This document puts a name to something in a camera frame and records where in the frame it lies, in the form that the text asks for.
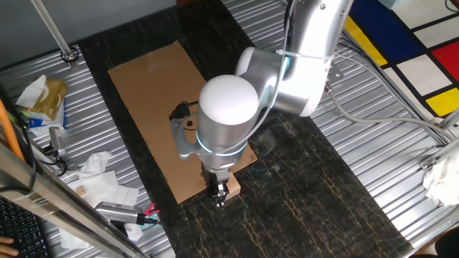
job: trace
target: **red square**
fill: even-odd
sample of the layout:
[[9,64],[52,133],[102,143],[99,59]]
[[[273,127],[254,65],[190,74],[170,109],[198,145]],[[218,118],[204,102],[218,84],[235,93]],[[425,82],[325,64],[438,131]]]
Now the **red square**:
[[459,81],[459,41],[436,49],[432,54]]

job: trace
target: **metal grating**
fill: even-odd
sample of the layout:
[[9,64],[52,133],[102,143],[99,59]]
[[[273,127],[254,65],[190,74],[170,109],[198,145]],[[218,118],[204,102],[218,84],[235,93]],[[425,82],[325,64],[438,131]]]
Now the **metal grating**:
[[[106,170],[115,171],[120,185],[139,190],[136,206],[145,210],[150,206],[151,201],[138,176],[136,167],[133,165],[133,161],[82,55],[80,55],[78,63],[80,67],[71,70],[69,65],[60,59],[60,52],[55,52],[0,72],[0,83],[12,101],[16,102],[24,88],[36,76],[46,75],[63,80],[69,88],[65,97],[65,117],[68,124],[64,143],[67,146],[67,153],[63,158],[68,162],[76,163],[78,168],[81,168],[92,153],[110,151],[111,157]],[[49,144],[48,135],[34,137],[34,140],[40,146]],[[76,179],[76,172],[67,172],[62,177],[66,183]],[[54,257],[107,256],[104,256],[95,247],[63,249],[60,246],[58,228],[48,221],[44,221],[43,226]],[[144,227],[143,236],[136,244],[142,251],[153,254],[155,257],[175,257],[171,243],[162,226]]]
[[[276,0],[224,0],[251,38],[266,51],[281,48],[285,5]],[[336,48],[351,57],[350,49]],[[360,64],[336,57],[344,79],[332,85],[345,110],[359,118],[413,117],[391,85],[383,85]],[[459,221],[458,207],[436,206],[425,197],[424,171],[419,163],[438,150],[439,143],[424,128],[411,123],[353,123],[324,95],[311,116],[374,200],[414,248]]]

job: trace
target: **crumpled paper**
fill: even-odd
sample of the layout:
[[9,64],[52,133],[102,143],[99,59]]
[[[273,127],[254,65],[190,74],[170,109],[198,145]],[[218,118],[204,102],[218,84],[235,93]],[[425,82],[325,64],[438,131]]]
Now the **crumpled paper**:
[[109,157],[110,153],[108,151],[91,154],[78,173],[80,179],[89,178],[105,171]]
[[[133,206],[137,201],[138,189],[119,186],[115,171],[104,173],[109,157],[109,152],[92,154],[78,173],[80,179],[69,183],[68,186],[73,190],[82,186],[85,189],[85,195],[82,198],[92,207],[96,207],[101,201]],[[59,229],[59,231],[61,247],[68,249],[90,247],[88,243],[64,229]],[[137,224],[126,224],[126,231],[129,239],[133,241],[143,236]]]
[[424,176],[422,185],[426,197],[437,205],[459,204],[459,149],[444,161],[434,165]]
[[42,75],[36,79],[33,83],[25,88],[19,99],[16,101],[16,105],[20,105],[26,108],[33,108],[37,103],[38,98],[43,92],[44,85],[46,84],[46,76]]

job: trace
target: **orange pole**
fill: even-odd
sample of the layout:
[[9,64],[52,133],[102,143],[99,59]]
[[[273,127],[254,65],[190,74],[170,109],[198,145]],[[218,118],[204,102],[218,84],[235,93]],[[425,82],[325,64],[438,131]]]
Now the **orange pole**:
[[6,108],[3,105],[3,102],[0,100],[0,121],[3,125],[3,129],[5,130],[6,139],[8,140],[9,148],[11,151],[16,154],[22,161],[25,162],[24,156],[22,155],[21,148],[19,147],[19,143],[16,138],[16,133],[14,133],[13,125],[9,119],[8,113],[6,112]]

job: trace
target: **blue rectangle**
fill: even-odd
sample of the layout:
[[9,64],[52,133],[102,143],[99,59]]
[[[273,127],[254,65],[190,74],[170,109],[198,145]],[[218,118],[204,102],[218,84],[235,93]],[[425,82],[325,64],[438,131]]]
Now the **blue rectangle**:
[[422,54],[422,48],[409,35],[391,11],[377,0],[355,0],[350,16],[390,62]]

